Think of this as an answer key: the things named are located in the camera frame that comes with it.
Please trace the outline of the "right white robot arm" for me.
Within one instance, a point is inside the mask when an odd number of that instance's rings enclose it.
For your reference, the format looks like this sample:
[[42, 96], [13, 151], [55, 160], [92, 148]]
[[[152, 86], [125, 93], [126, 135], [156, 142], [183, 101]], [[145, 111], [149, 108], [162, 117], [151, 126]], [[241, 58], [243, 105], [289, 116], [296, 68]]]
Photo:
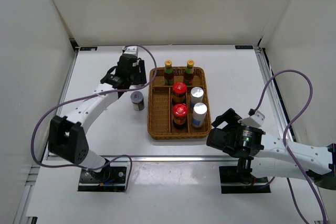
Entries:
[[307, 179], [335, 190], [335, 145], [309, 146], [268, 136], [261, 129], [265, 116], [250, 110], [241, 118], [228, 109], [212, 123], [206, 144], [238, 160], [233, 176], [242, 182], [262, 177]]

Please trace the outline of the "black corner label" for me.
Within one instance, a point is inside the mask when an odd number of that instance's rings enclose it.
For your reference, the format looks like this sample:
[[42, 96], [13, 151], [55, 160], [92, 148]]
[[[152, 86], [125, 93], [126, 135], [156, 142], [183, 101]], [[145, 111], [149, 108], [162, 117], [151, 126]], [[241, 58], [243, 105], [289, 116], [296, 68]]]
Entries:
[[80, 47], [80, 51], [96, 51], [98, 47]]
[[254, 47], [252, 45], [235, 45], [236, 50], [253, 50]]

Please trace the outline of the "right black corner label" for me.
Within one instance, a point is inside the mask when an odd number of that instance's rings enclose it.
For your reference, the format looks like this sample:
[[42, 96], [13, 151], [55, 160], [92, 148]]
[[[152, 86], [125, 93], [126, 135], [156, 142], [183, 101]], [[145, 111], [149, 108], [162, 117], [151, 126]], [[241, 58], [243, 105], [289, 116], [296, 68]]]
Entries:
[[252, 45], [235, 45], [236, 50], [253, 50], [254, 47]]

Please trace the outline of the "brown wicker divided basket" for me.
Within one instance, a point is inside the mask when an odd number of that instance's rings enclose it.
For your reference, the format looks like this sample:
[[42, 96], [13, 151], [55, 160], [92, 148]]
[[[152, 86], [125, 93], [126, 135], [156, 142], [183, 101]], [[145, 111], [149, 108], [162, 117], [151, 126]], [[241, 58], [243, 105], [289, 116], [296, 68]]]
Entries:
[[207, 95], [205, 72], [202, 68], [194, 68], [193, 85], [187, 87], [186, 103], [190, 103], [190, 92], [193, 87], [204, 90], [203, 103], [207, 113], [200, 128], [192, 127], [192, 112], [187, 116], [186, 125], [178, 129], [173, 124], [172, 86], [164, 82], [164, 68], [158, 67], [150, 71], [150, 78], [155, 79], [149, 85], [148, 95], [148, 133], [154, 140], [180, 140], [205, 138], [212, 129], [210, 105]]

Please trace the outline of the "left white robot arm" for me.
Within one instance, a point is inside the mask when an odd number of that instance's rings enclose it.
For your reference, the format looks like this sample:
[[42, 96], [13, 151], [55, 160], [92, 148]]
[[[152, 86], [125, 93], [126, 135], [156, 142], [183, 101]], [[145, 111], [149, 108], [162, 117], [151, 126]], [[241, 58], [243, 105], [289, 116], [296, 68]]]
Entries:
[[144, 60], [138, 52], [124, 51], [116, 66], [100, 80], [93, 97], [85, 99], [72, 112], [50, 121], [48, 150], [62, 159], [89, 170], [98, 182], [110, 178], [107, 159], [89, 149], [86, 134], [93, 122], [131, 86], [146, 84]]

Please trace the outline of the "grey-lid spice jar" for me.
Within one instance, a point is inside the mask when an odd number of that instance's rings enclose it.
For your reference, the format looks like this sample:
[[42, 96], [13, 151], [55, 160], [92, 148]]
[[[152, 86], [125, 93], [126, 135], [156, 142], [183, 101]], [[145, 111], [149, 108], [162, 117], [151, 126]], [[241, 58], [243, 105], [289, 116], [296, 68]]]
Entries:
[[130, 96], [131, 102], [133, 104], [133, 108], [136, 111], [142, 111], [144, 109], [144, 97], [142, 92], [140, 91], [134, 91], [131, 93]]

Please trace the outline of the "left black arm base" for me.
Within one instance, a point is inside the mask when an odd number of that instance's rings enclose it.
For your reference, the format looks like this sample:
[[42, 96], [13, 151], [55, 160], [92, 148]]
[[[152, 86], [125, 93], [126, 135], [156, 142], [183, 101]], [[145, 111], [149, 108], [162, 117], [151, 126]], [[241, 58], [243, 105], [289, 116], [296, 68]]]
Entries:
[[110, 166], [110, 170], [100, 176], [94, 172], [81, 170], [77, 191], [79, 192], [125, 192], [128, 182], [128, 167]]

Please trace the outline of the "yellow-cap sauce bottle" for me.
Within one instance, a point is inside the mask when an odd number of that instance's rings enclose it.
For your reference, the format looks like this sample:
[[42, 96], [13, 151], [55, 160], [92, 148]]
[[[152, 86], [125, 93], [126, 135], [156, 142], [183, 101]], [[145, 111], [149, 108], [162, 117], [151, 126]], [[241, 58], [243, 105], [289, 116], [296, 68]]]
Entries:
[[172, 67], [172, 61], [166, 60], [164, 66], [164, 82], [165, 85], [172, 86], [174, 84], [174, 71]]
[[194, 60], [188, 60], [184, 71], [183, 82], [187, 86], [191, 86], [193, 84], [193, 78], [194, 78]]

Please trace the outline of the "red-lid sauce jar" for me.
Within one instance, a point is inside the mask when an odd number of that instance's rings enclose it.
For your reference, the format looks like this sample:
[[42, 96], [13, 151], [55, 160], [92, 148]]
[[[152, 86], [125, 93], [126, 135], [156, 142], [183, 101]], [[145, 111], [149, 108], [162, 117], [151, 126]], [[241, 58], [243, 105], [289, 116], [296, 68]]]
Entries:
[[187, 124], [188, 108], [185, 103], [178, 103], [173, 107], [173, 124], [182, 129]]
[[176, 82], [172, 86], [172, 103], [179, 104], [186, 102], [187, 86], [183, 82]]

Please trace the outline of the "silver-cap white bottle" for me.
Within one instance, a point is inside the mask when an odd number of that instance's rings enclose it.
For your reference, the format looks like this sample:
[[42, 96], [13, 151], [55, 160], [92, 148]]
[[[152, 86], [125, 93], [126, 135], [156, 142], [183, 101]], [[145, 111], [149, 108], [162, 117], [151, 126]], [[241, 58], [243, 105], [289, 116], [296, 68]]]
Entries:
[[190, 91], [190, 109], [197, 103], [202, 103], [204, 90], [201, 87], [193, 87]]
[[207, 106], [204, 103], [199, 102], [194, 105], [192, 113], [192, 127], [202, 127], [207, 115], [207, 111]]

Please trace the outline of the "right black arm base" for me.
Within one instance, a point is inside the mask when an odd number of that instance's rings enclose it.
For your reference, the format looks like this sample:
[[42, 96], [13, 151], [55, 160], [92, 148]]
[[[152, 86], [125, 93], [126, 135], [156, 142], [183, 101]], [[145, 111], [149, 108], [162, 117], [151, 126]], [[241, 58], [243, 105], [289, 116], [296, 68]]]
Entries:
[[236, 166], [220, 166], [219, 178], [221, 194], [268, 194], [271, 193], [268, 178], [240, 176]]

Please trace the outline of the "left black corner label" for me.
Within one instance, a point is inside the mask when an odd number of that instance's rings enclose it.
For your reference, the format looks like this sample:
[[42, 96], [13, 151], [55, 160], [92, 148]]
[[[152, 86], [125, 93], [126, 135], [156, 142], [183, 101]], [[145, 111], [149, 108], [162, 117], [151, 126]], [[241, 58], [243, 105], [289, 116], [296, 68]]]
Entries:
[[80, 47], [80, 51], [96, 51], [98, 47]]

